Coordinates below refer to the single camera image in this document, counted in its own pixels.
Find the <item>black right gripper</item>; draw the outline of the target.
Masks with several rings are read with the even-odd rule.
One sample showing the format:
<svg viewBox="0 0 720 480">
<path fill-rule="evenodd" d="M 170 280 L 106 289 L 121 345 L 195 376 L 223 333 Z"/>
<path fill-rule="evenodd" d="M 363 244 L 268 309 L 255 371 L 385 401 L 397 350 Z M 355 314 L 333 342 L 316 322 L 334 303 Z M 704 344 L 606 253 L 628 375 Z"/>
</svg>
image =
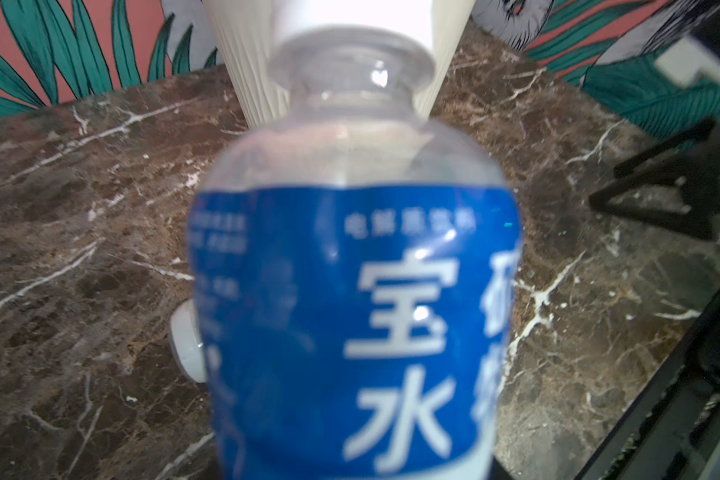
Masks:
<svg viewBox="0 0 720 480">
<path fill-rule="evenodd" d="M 689 179 L 686 175 L 670 178 L 660 174 L 654 179 L 649 174 L 633 174 L 650 159 L 693 146 Z M 706 117 L 620 162 L 614 167 L 613 174 L 618 180 L 589 196 L 589 206 L 594 211 L 698 240 L 712 241 L 716 238 L 713 217 L 720 214 L 720 124 L 714 117 Z M 613 203 L 616 197 L 646 186 L 669 186 L 678 190 L 683 206 L 678 210 L 666 210 Z"/>
</svg>

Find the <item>blue label bottle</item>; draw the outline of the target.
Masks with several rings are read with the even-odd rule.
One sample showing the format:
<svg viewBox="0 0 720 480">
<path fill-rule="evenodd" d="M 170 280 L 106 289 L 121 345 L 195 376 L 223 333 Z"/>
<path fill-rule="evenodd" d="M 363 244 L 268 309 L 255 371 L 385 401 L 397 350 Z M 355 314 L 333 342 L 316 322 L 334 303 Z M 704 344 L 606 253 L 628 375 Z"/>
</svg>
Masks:
<svg viewBox="0 0 720 480">
<path fill-rule="evenodd" d="M 290 97 L 212 165 L 188 260 L 226 479 L 485 479 L 522 253 L 499 164 L 420 117 L 428 1 L 277 1 Z"/>
</svg>

